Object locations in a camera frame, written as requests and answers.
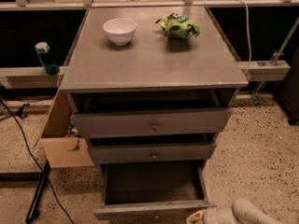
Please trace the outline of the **grey middle drawer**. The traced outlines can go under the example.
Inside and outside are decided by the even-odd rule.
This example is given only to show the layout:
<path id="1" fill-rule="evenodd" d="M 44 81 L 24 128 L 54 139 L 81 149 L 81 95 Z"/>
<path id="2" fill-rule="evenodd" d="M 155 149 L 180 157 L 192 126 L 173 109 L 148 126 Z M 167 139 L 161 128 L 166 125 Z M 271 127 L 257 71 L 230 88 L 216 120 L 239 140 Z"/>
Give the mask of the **grey middle drawer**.
<path id="1" fill-rule="evenodd" d="M 90 147 L 89 154 L 95 164 L 207 160 L 212 156 L 216 146 L 216 143 L 209 142 L 120 145 Z"/>

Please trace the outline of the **diagonal metal strut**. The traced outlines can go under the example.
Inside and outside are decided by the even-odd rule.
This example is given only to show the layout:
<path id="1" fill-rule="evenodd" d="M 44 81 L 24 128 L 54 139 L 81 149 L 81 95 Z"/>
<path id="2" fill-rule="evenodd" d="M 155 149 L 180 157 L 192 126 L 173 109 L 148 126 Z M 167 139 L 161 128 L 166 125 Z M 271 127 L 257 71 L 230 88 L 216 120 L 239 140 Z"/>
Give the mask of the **diagonal metal strut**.
<path id="1" fill-rule="evenodd" d="M 259 63 L 259 65 L 261 66 L 274 66 L 279 57 L 281 56 L 281 54 L 283 53 L 284 49 L 286 48 L 288 42 L 290 41 L 290 39 L 292 38 L 292 35 L 294 34 L 297 26 L 299 25 L 299 17 L 296 19 L 294 25 L 292 26 L 291 30 L 289 31 L 289 33 L 287 34 L 286 38 L 284 39 L 281 47 L 279 48 L 279 50 L 275 50 L 270 58 L 270 60 L 266 63 Z M 265 81 L 260 81 L 258 83 L 258 86 L 255 88 L 253 94 L 251 95 L 251 99 L 254 102 L 254 104 L 257 107 L 260 107 L 260 103 L 258 100 L 258 95 L 260 94 L 260 92 L 263 90 L 263 87 L 265 86 L 266 82 Z"/>

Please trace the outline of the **blue water bottle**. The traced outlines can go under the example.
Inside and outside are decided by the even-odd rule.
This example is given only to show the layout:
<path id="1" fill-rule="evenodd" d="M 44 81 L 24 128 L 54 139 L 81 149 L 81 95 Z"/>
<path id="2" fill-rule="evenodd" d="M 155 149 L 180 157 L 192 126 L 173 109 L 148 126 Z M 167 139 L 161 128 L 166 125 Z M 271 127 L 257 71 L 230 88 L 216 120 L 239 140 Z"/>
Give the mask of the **blue water bottle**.
<path id="1" fill-rule="evenodd" d="M 59 74 L 60 67 L 51 56 L 50 46 L 46 42 L 36 44 L 36 54 L 48 75 L 55 76 Z"/>

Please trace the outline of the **grey drawer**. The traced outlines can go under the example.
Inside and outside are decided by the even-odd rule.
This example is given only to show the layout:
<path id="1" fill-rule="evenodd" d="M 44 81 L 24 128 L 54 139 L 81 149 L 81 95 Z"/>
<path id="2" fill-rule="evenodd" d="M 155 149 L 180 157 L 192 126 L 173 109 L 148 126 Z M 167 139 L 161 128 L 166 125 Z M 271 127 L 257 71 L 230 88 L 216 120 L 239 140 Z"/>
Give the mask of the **grey drawer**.
<path id="1" fill-rule="evenodd" d="M 75 114 L 79 133 L 88 138 L 219 133 L 232 114 L 231 108 L 173 111 L 137 111 L 106 114 Z"/>
<path id="2" fill-rule="evenodd" d="M 216 143 L 209 142 L 120 145 L 90 147 L 89 154 L 95 164 L 207 160 L 212 156 L 216 146 Z"/>
<path id="3" fill-rule="evenodd" d="M 202 175 L 202 161 L 107 164 L 100 220 L 188 216 L 213 207 Z"/>

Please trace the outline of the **green crumpled chip bag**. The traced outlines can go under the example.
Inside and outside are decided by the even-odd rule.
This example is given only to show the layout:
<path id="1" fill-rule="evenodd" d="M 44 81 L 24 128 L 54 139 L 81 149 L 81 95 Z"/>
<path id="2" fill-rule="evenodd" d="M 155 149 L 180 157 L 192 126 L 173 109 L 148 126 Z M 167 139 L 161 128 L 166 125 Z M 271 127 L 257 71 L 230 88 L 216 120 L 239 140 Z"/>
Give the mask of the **green crumpled chip bag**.
<path id="1" fill-rule="evenodd" d="M 178 13 L 171 13 L 155 23 L 161 25 L 167 38 L 188 39 L 200 35 L 199 26 L 188 17 Z"/>

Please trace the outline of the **grey bottom drawer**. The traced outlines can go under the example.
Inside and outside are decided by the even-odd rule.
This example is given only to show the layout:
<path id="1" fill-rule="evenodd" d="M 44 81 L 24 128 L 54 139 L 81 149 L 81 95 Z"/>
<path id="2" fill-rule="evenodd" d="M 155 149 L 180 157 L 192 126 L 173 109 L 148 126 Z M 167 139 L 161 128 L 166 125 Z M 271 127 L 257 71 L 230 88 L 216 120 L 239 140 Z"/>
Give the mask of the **grey bottom drawer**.
<path id="1" fill-rule="evenodd" d="M 202 175 L 202 161 L 107 164 L 100 220 L 188 216 L 213 207 Z"/>

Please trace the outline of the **white ceramic bowl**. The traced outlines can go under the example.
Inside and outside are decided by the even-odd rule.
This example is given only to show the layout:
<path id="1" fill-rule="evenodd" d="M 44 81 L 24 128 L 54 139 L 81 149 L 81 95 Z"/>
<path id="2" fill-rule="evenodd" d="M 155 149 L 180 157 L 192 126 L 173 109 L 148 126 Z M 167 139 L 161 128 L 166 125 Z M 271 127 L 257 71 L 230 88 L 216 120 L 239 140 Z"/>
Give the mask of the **white ceramic bowl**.
<path id="1" fill-rule="evenodd" d="M 103 30 L 115 45 L 125 46 L 135 36 L 136 23 L 127 18 L 112 19 L 104 23 Z"/>

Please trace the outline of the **black flat bar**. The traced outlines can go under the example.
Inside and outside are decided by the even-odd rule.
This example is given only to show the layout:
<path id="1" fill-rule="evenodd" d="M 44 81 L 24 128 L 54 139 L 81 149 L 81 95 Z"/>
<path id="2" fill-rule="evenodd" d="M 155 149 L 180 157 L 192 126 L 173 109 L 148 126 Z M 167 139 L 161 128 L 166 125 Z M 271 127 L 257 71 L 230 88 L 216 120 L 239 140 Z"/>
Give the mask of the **black flat bar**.
<path id="1" fill-rule="evenodd" d="M 36 188 L 36 192 L 34 195 L 34 198 L 31 202 L 30 208 L 28 210 L 25 223 L 26 224 L 32 224 L 35 219 L 38 218 L 39 212 L 38 212 L 38 206 L 42 198 L 43 191 L 48 183 L 48 177 L 50 174 L 50 164 L 48 161 L 46 161 L 44 170 L 42 171 L 39 182 Z"/>

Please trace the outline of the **grey wooden drawer cabinet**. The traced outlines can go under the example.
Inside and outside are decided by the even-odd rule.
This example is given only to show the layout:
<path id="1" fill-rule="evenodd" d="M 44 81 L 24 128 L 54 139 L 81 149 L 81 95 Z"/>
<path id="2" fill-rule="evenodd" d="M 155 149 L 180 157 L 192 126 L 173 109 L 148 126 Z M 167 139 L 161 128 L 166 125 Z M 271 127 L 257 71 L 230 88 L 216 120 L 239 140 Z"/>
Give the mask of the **grey wooden drawer cabinet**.
<path id="1" fill-rule="evenodd" d="M 175 40 L 155 22 L 176 11 L 198 23 L 198 37 Z M 125 46 L 111 42 L 106 21 L 136 23 Z M 75 114 L 231 108 L 247 80 L 204 7 L 93 8 L 60 91 Z M 88 138 L 88 147 L 216 143 L 219 133 Z"/>

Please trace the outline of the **open cardboard box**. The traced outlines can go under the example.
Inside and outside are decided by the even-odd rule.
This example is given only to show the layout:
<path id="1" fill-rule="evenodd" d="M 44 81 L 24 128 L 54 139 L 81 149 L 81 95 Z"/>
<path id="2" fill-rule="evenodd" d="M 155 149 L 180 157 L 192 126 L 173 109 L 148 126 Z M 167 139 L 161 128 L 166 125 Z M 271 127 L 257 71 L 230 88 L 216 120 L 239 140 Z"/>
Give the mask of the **open cardboard box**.
<path id="1" fill-rule="evenodd" d="M 58 92 L 39 138 L 51 168 L 93 166 L 86 141 L 69 133 L 71 116 L 65 95 Z"/>

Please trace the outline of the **dark cabinet at right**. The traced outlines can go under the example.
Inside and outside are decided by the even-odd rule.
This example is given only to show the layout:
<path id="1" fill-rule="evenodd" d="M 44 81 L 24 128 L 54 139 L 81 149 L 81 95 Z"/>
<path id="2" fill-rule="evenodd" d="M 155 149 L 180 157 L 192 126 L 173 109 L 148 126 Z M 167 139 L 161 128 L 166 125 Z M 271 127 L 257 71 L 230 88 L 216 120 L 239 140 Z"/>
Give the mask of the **dark cabinet at right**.
<path id="1" fill-rule="evenodd" d="M 299 49 L 291 59 L 291 69 L 282 82 L 278 84 L 279 104 L 289 117 L 290 125 L 299 123 Z"/>

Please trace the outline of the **grey top drawer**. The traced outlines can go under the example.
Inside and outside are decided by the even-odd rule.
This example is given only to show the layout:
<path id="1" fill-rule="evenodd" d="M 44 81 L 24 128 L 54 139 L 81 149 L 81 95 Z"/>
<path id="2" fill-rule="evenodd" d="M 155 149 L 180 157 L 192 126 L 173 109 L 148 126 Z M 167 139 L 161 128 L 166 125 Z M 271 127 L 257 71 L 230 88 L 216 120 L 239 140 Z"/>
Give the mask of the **grey top drawer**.
<path id="1" fill-rule="evenodd" d="M 75 114 L 79 133 L 88 138 L 219 133 L 232 114 L 231 108 L 173 111 L 137 111 L 106 114 Z"/>

